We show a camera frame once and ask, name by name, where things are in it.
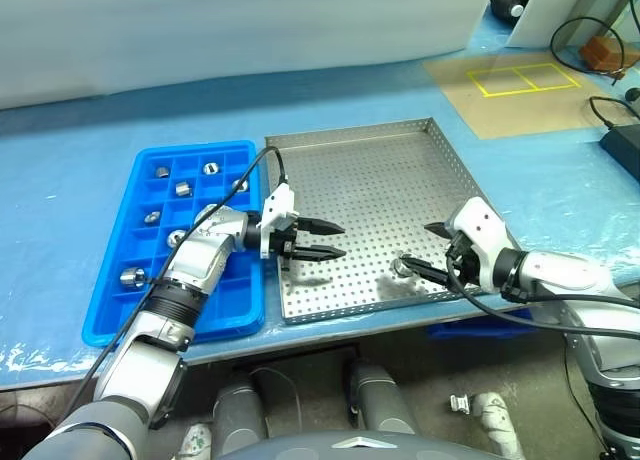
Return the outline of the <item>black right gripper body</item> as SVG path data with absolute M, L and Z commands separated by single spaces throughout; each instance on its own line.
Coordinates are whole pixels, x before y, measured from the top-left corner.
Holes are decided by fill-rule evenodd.
M 448 274 L 447 286 L 453 286 L 456 278 L 463 286 L 467 284 L 479 286 L 480 262 L 472 250 L 471 240 L 462 232 L 453 235 L 446 259 L 453 264 L 453 273 Z

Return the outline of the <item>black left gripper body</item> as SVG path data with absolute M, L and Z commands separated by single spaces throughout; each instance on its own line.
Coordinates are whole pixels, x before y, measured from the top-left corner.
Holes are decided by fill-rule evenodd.
M 301 250 L 297 245 L 297 220 L 289 221 L 285 226 L 275 227 L 270 234 L 270 251 L 280 258 L 280 270 L 289 271 L 290 263 L 299 260 Z

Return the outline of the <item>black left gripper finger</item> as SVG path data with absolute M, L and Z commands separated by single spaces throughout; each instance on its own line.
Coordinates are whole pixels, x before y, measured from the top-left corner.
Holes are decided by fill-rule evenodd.
M 345 233 L 345 229 L 336 223 L 309 217 L 298 218 L 298 230 L 309 232 L 312 235 L 340 235 Z
M 292 259 L 305 262 L 324 262 L 344 257 L 346 252 L 327 245 L 295 246 Z

